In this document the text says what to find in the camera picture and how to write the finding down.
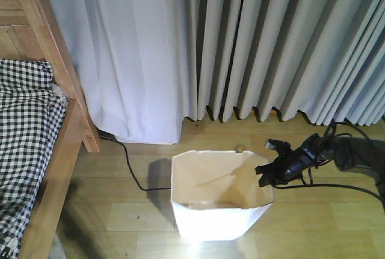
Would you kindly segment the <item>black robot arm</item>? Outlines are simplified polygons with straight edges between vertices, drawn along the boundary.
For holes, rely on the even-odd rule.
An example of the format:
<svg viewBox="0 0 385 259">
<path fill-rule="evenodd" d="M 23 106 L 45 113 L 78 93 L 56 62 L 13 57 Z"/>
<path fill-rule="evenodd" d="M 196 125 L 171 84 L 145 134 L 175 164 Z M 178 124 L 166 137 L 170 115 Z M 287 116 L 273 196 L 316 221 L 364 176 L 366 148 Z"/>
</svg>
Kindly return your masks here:
<svg viewBox="0 0 385 259">
<path fill-rule="evenodd" d="M 294 150 L 288 142 L 274 139 L 268 139 L 265 147 L 275 150 L 278 156 L 272 163 L 255 168 L 256 174 L 261 176 L 260 187 L 351 189 L 369 194 L 384 205 L 384 141 L 370 139 L 355 125 L 333 122 L 327 126 L 323 136 L 314 133 Z M 360 173 L 371 177 L 377 192 L 344 184 L 313 182 L 312 169 L 331 161 L 341 172 Z"/>
</svg>

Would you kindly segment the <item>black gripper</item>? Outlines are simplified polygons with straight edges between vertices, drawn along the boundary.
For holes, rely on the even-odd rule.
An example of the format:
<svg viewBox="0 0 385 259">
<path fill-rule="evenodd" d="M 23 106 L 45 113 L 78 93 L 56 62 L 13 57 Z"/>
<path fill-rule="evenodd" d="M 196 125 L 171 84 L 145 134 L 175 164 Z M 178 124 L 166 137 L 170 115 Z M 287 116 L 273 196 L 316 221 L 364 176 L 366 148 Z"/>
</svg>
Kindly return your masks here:
<svg viewBox="0 0 385 259">
<path fill-rule="evenodd" d="M 319 138 L 318 134 L 312 134 L 295 150 L 291 149 L 288 142 L 268 139 L 266 148 L 275 150 L 278 157 L 270 164 L 255 167 L 256 175 L 266 175 L 259 179 L 259 187 L 284 185 L 295 179 L 302 179 L 304 170 L 323 163 L 325 159 L 320 158 L 315 146 Z"/>
</svg>

